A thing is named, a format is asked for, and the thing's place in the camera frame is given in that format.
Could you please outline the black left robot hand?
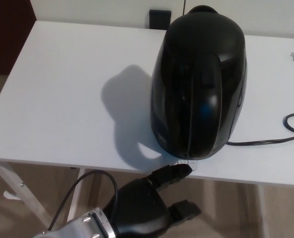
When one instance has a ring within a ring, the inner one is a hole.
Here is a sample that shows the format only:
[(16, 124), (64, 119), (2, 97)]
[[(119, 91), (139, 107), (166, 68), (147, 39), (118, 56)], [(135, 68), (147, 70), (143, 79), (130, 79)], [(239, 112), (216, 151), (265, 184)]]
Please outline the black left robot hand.
[(192, 172), (187, 164), (167, 165), (118, 190), (117, 202), (103, 208), (118, 238), (157, 238), (171, 227), (200, 215), (194, 202), (182, 200), (166, 206), (158, 191), (180, 182)]

